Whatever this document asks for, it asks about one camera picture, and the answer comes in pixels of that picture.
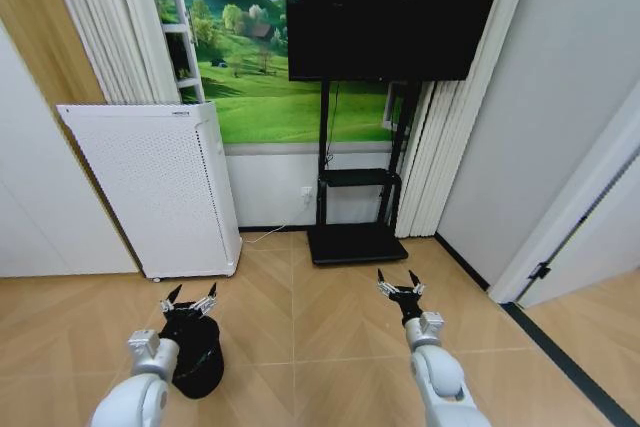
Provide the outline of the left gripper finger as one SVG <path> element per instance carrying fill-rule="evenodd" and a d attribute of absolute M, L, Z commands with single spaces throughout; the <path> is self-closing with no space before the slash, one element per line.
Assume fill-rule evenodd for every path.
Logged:
<path fill-rule="evenodd" d="M 181 291 L 182 285 L 179 284 L 173 290 L 169 292 L 167 297 L 160 301 L 160 308 L 162 312 L 171 312 L 181 307 L 180 303 L 177 303 L 177 297 Z"/>
<path fill-rule="evenodd" d="M 200 311 L 201 313 L 208 313 L 216 305 L 216 297 L 217 283 L 214 282 L 208 294 L 194 304 L 194 309 Z"/>

